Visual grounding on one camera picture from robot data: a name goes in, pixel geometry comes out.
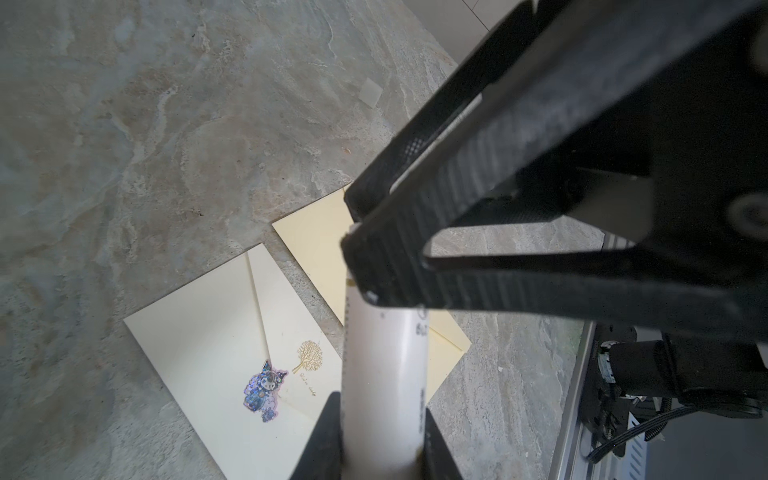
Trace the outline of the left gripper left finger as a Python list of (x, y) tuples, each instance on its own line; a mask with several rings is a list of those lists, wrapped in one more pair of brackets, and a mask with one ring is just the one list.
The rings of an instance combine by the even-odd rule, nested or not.
[(329, 395), (291, 480), (340, 480), (342, 472), (341, 395)]

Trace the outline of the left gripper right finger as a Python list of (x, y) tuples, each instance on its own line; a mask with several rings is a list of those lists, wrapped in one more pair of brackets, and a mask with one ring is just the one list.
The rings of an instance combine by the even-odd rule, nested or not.
[(425, 410), (424, 480), (462, 480), (460, 470), (429, 409)]

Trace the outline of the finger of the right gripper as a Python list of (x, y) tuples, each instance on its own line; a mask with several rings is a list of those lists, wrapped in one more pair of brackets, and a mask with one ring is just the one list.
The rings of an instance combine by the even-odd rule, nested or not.
[(341, 243), (378, 307), (767, 337), (767, 5), (531, 1), (538, 36)]
[(381, 203), (406, 169), (489, 85), (498, 81), (538, 36), (534, 4), (516, 6), (459, 65), (417, 114), (347, 189), (355, 222)]

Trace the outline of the cream white envelope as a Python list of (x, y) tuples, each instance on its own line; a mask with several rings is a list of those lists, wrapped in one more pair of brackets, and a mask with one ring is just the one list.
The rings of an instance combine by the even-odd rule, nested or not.
[[(291, 476), (341, 358), (264, 245), (125, 323), (227, 478)], [(288, 371), (268, 423), (243, 405), (266, 360)]]

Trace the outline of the white glue stick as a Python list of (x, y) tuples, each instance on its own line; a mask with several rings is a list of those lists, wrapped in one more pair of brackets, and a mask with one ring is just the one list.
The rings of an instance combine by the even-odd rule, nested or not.
[(429, 316), (368, 303), (346, 280), (341, 386), (343, 479), (418, 479)]

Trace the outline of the yellow manila envelope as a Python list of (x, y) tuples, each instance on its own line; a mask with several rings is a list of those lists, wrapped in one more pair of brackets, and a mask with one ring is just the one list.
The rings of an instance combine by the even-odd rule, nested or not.
[[(347, 274), (341, 240), (352, 225), (345, 189), (273, 223), (273, 228), (340, 323), (344, 322)], [(471, 347), (446, 310), (429, 312), (426, 398), (430, 400)]]

